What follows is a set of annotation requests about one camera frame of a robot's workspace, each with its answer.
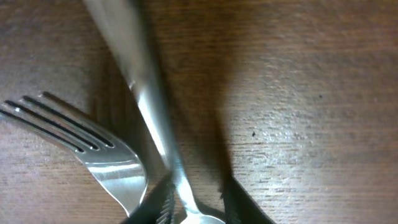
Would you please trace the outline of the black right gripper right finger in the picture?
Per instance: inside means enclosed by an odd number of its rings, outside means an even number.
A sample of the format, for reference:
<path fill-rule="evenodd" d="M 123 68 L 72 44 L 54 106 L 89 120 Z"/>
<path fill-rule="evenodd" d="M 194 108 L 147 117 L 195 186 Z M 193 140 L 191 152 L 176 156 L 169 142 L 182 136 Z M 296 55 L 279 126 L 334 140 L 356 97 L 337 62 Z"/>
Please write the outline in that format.
<path fill-rule="evenodd" d="M 225 180 L 221 195 L 226 224 L 275 224 L 233 176 Z"/>

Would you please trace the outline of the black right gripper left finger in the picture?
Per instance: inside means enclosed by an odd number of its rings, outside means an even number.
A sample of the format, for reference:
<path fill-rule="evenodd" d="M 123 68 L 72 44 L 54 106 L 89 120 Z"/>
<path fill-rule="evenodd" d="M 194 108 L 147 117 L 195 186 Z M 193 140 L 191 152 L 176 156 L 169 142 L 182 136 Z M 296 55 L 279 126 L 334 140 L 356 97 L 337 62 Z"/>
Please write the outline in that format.
<path fill-rule="evenodd" d="M 175 186 L 172 175 L 165 176 L 139 208 L 124 219 L 121 224 L 174 224 Z"/>

